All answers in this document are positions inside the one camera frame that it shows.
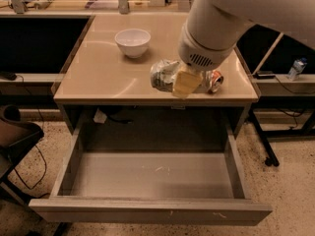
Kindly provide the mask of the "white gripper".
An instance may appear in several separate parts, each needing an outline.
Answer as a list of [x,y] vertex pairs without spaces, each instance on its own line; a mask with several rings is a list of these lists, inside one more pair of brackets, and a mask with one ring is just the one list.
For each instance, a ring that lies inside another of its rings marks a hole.
[[179,38],[178,54],[186,65],[181,65],[175,74],[172,94],[179,98],[188,97],[203,80],[202,74],[196,70],[216,69],[230,55],[233,48],[234,46],[224,50],[214,50],[202,46],[190,34],[188,24],[184,23]]

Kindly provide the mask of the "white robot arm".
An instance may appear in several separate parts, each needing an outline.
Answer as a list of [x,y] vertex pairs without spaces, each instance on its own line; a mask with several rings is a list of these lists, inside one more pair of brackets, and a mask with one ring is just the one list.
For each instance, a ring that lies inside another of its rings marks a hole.
[[315,0],[194,0],[178,45],[183,66],[172,93],[185,98],[232,52],[252,26],[279,31],[315,47]]

